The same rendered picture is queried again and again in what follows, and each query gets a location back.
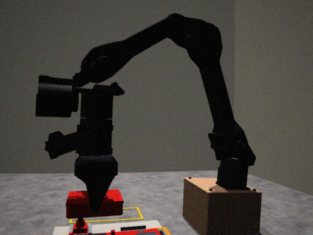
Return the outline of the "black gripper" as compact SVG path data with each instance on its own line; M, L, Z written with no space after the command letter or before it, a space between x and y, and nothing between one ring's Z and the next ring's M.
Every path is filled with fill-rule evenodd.
M91 212L98 212L108 188L118 175L118 162L112 155L112 119L80 118L84 153L78 153L74 176L87 186Z

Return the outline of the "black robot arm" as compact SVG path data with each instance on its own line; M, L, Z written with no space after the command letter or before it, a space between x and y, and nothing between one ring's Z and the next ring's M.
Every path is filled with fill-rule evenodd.
M113 77L134 56L165 38L186 49L200 70L214 122L208 137L216 159L220 161L216 184L227 190L250 190L246 186L248 167L254 165L256 157L232 113L220 65L223 49L220 30L203 20L170 14L124 40L92 48L82 61L81 71L72 79L40 75L36 117L70 118L72 112L78 110L81 93L81 118L112 119L113 95L125 93L117 82L94 85L92 89L80 87ZM51 160L74 150L84 153L83 132L79 125L77 132L72 134L50 133L45 142L45 151Z

